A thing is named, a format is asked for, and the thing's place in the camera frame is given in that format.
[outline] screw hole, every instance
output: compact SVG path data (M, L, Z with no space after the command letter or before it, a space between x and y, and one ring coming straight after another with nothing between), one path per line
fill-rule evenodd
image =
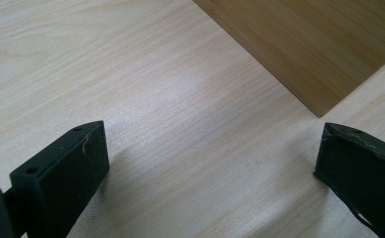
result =
M33 175L38 171L38 168L29 168L26 170L26 175Z

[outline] black plastic part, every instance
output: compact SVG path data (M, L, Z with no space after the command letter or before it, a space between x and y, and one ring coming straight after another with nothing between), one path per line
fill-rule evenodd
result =
M385 237L385 142L325 123L314 174L359 221Z
M9 236L0 237L65 237L108 171L103 122L69 130L10 173L12 188L0 190L0 228Z

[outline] wooden table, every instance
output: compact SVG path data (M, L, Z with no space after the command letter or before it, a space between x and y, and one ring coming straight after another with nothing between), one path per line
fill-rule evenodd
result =
M68 237L375 237L312 175L325 121L385 141L385 66L321 119L193 1L0 1L0 187L104 120Z

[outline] darker wooden board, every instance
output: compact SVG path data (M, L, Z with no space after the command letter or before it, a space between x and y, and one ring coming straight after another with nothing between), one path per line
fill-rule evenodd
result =
M385 64L385 1L194 2L319 117Z

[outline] wood grain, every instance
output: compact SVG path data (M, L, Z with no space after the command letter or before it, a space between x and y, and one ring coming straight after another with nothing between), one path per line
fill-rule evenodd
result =
M385 1L194 2L318 116L385 64Z
M319 119L193 1L0 1L3 191L100 119L110 174L68 237L375 237L312 171L325 121L385 141L385 66Z

